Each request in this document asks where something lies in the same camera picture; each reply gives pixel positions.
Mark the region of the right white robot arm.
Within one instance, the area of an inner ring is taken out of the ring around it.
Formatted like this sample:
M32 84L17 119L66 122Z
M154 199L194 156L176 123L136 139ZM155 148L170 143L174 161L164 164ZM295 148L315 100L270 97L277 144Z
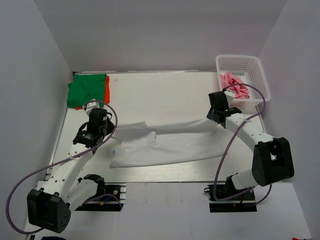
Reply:
M250 122L251 119L249 117L245 118L236 107L224 110L217 110L211 107L207 118L233 133L222 154L215 174L212 190L215 201L236 200L256 186L270 186L276 182L290 179L295 175L291 147L286 138L275 138L260 131ZM246 171L228 176L222 191L223 197L218 197L219 173L236 137L239 137L252 151L252 166Z

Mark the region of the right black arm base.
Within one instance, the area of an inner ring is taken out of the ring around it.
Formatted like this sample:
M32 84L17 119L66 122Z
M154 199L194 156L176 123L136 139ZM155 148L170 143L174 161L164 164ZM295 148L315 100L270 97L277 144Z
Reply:
M214 199L214 185L209 184L203 189L203 192L208 195L210 213L250 213L257 212L256 198L254 191L251 190L236 198L217 201Z

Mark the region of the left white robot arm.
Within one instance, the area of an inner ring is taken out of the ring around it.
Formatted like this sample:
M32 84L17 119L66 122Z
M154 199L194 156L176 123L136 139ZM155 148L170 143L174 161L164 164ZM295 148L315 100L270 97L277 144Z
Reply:
M115 126L106 119L101 123L84 123L69 151L69 159L59 165L53 176L27 195L28 222L55 233L67 227L71 214L87 200L105 196L104 178L97 174L79 177L85 164L94 156L96 146L112 133Z

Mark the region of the white t shirt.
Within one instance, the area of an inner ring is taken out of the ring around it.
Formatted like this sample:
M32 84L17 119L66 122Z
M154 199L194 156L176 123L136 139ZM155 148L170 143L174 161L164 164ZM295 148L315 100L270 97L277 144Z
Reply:
M220 157L225 141L208 119L148 125L120 125L111 143L110 168L149 167Z

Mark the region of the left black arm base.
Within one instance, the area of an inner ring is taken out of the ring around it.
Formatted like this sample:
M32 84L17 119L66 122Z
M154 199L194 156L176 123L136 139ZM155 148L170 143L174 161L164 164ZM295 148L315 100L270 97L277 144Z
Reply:
M97 193L93 198L79 206L76 212L120 212L126 199L126 183L105 183L104 195Z

